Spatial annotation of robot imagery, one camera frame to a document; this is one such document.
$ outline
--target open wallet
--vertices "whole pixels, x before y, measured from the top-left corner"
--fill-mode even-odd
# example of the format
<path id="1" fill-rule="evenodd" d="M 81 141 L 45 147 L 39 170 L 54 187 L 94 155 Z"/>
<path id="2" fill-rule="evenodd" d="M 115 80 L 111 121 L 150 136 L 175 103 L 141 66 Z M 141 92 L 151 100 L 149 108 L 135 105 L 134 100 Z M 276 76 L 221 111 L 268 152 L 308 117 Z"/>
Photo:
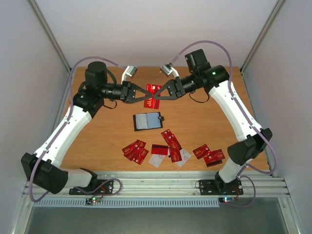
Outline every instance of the open wallet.
<path id="1" fill-rule="evenodd" d="M 162 122 L 164 120 L 160 112 L 133 115 L 135 131 L 162 128 Z"/>

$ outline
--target black mounting plate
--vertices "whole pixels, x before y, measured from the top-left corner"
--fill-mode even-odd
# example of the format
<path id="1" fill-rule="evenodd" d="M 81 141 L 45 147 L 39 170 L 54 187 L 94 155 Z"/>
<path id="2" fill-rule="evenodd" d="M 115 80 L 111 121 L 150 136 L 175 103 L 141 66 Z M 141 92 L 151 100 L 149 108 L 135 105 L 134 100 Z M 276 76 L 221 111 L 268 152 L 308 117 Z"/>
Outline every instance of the black mounting plate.
<path id="1" fill-rule="evenodd" d="M 200 195 L 237 195 L 236 191 L 234 191 L 231 187 L 228 190 L 225 190 L 224 193 L 219 193 L 216 189 L 214 179 L 201 179 L 198 182 Z M 237 189 L 239 195 L 244 194 L 242 183 L 240 180 L 235 180 L 232 187 Z"/>
<path id="2" fill-rule="evenodd" d="M 102 184 L 105 181 L 107 181 L 107 180 L 106 179 L 98 179 L 96 187 L 98 187 L 100 184 Z M 105 189 L 105 194 L 112 194 L 112 191 L 113 191 L 113 188 L 114 188 L 114 182 L 110 181 L 110 182 L 107 182 L 107 183 L 103 184 L 103 188 Z M 81 188 L 81 189 L 83 189 L 83 190 L 85 190 L 87 192 L 91 191 L 88 188 Z M 92 194 L 85 194 L 85 193 L 79 191 L 76 188 L 72 188 L 72 189 L 69 190 L 69 195 L 83 195 L 83 196 L 86 196 L 86 195 L 101 195 L 101 194 L 102 194 L 102 189 L 101 188 L 99 188 L 98 190 L 96 190 Z"/>

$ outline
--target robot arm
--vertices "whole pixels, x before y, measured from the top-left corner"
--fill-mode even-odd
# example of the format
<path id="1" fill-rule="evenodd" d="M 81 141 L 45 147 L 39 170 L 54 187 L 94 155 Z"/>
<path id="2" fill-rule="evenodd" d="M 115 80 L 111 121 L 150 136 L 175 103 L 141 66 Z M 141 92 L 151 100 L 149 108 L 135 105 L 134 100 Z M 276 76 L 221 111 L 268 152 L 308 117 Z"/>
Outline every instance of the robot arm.
<path id="1" fill-rule="evenodd" d="M 239 98 L 233 84 L 232 91 L 235 98 L 242 106 L 245 113 L 252 122 L 248 123 L 240 108 L 236 104 L 229 90 L 229 74 L 225 68 L 218 65 L 214 68 L 207 62 L 203 50 L 197 50 L 185 56 L 189 66 L 190 76 L 179 77 L 177 71 L 166 64 L 161 67 L 161 71 L 169 76 L 173 74 L 175 79 L 169 80 L 157 93 L 155 99 L 175 100 L 184 96 L 186 93 L 194 92 L 196 89 L 204 88 L 206 94 L 210 95 L 219 104 L 227 119 L 231 123 L 235 132 L 237 143 L 228 147 L 229 159 L 224 167 L 215 175 L 216 189 L 223 193 L 232 186 L 236 176 L 242 170 L 246 163 L 257 157 L 266 147 L 266 143 L 254 130 L 254 127 L 261 132 L 267 140 L 272 137 L 269 128 L 262 129 L 261 125 L 251 116 L 241 99 Z M 159 96 L 159 94 L 168 90 L 169 96 Z"/>
<path id="2" fill-rule="evenodd" d="M 128 66 L 124 74 L 132 77 L 136 69 Z M 61 123 L 34 154 L 25 153 L 21 159 L 25 174 L 30 179 L 35 163 L 43 154 L 35 172 L 34 183 L 53 194 L 59 193 L 64 187 L 88 187 L 90 191 L 95 189 L 97 183 L 92 180 L 97 180 L 97 177 L 93 172 L 86 169 L 61 170 L 60 166 L 70 145 L 104 105 L 105 98 L 135 103 L 152 97 L 151 93 L 128 81 L 123 81 L 122 84 L 107 83 L 106 72 L 103 62 L 88 65 L 86 80 L 74 96 L 73 106 L 68 108 Z M 137 90 L 146 96 L 136 97 Z"/>

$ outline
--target gray floor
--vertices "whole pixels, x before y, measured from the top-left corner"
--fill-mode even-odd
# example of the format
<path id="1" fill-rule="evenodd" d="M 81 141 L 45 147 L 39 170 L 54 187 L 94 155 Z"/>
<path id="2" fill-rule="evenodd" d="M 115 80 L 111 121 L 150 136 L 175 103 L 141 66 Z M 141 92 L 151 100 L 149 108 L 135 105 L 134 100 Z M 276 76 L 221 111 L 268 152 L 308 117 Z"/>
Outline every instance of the gray floor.
<path id="1" fill-rule="evenodd" d="M 277 198 L 248 208 L 34 208 L 27 234 L 284 234 Z"/>

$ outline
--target wooden table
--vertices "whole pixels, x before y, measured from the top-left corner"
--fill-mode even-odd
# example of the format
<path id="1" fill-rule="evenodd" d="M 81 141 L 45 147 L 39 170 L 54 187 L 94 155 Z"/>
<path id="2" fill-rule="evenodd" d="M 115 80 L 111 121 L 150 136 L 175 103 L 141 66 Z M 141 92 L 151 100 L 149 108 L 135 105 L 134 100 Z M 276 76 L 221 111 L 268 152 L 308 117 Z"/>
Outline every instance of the wooden table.
<path id="1" fill-rule="evenodd" d="M 85 79 L 85 69 L 80 67 L 76 72 L 73 83 L 74 94 Z M 181 77 L 189 75 L 187 67 L 176 67 L 176 69 Z M 111 67 L 110 70 L 120 83 L 123 71 L 116 67 Z M 140 67 L 130 81 L 145 88 L 147 83 L 163 85 L 167 80 L 168 78 L 159 72 L 159 67 Z M 237 67 L 234 68 L 233 82 L 240 98 L 251 112 L 244 82 Z M 200 89 L 193 94 L 193 97 L 197 100 L 206 100 L 207 95 L 203 89 Z M 105 104 L 113 105 L 107 100 Z M 165 118 L 163 128 L 135 132 L 133 115 L 155 111 L 160 111 Z M 213 98 L 207 103 L 196 103 L 188 95 L 174 101 L 162 100 L 159 110 L 144 108 L 143 102 L 125 104 L 118 101 L 116 109 L 109 110 L 102 107 L 93 120 L 85 126 L 69 148 L 62 167 L 72 169 L 84 167 L 92 171 L 217 171 L 226 162 L 225 159 L 224 163 L 207 168 L 204 159 L 198 160 L 195 156 L 191 156 L 180 168 L 165 157 L 160 167 L 154 167 L 149 164 L 152 156 L 151 146 L 152 144 L 166 145 L 160 134 L 166 129 L 170 129 L 175 134 L 181 146 L 190 154 L 193 154 L 192 150 L 195 148 L 207 144 L 211 150 L 222 149 L 228 158 L 228 146 L 237 142 L 229 121 Z M 147 143 L 145 148 L 150 151 L 141 165 L 129 161 L 121 151 L 137 139 L 145 141 Z M 268 169 L 264 153 L 253 160 L 252 165 L 262 170 Z"/>

